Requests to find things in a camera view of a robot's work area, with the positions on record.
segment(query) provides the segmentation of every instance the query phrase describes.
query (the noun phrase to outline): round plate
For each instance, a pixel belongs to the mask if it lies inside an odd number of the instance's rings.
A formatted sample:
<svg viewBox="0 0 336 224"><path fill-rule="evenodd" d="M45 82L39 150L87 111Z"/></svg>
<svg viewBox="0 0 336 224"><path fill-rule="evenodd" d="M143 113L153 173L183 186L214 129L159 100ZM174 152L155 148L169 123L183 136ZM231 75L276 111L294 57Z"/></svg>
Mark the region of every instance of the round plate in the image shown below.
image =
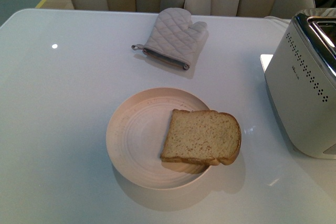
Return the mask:
<svg viewBox="0 0 336 224"><path fill-rule="evenodd" d="M114 112L106 134L110 159L125 178L151 189L173 189L200 178L209 166L160 160L173 109L209 110L194 95L173 88L142 91Z"/></svg>

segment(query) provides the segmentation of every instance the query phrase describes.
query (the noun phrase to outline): oven mitt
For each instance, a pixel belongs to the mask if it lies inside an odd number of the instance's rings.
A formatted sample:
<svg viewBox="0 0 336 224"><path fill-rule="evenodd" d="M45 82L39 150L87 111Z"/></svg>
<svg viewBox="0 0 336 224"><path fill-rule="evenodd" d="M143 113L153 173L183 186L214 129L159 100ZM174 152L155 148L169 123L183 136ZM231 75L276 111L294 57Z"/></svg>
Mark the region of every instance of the oven mitt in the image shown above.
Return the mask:
<svg viewBox="0 0 336 224"><path fill-rule="evenodd" d="M132 49L187 70L207 40L206 27L205 22L193 24L187 10L168 8L159 13L146 44Z"/></svg>

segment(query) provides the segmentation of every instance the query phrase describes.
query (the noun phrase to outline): glossy tabletop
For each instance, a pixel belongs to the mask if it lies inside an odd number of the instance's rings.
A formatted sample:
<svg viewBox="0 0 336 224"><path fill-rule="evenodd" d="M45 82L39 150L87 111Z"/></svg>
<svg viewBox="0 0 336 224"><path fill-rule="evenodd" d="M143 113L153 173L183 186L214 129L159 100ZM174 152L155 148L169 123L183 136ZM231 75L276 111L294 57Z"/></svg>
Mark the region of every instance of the glossy tabletop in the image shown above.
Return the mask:
<svg viewBox="0 0 336 224"><path fill-rule="evenodd" d="M0 223L335 223L336 161L283 135L261 54L287 24L192 16L208 40L188 71L144 44L157 14L26 9L0 28ZM242 147L176 190L151 190L113 167L106 130L117 107L150 88L185 90L236 117Z"/></svg>

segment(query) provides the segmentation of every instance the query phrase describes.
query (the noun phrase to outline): toaster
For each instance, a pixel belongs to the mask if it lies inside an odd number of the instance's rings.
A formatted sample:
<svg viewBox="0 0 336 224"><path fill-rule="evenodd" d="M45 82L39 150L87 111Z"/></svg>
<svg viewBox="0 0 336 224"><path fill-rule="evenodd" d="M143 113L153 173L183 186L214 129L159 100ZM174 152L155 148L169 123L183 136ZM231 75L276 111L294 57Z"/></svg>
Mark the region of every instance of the toaster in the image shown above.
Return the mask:
<svg viewBox="0 0 336 224"><path fill-rule="evenodd" d="M267 69L266 87L279 125L293 145L336 159L336 8L295 14Z"/></svg>

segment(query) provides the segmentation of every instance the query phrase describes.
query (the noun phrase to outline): slice of bread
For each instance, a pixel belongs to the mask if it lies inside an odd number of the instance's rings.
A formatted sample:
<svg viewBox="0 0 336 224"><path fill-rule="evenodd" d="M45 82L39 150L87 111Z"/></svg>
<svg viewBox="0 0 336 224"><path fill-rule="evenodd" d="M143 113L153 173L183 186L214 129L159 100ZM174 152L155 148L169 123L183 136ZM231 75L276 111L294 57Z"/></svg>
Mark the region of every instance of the slice of bread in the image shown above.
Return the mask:
<svg viewBox="0 0 336 224"><path fill-rule="evenodd" d="M200 165L229 165L237 158L242 134L230 114L174 109L160 159Z"/></svg>

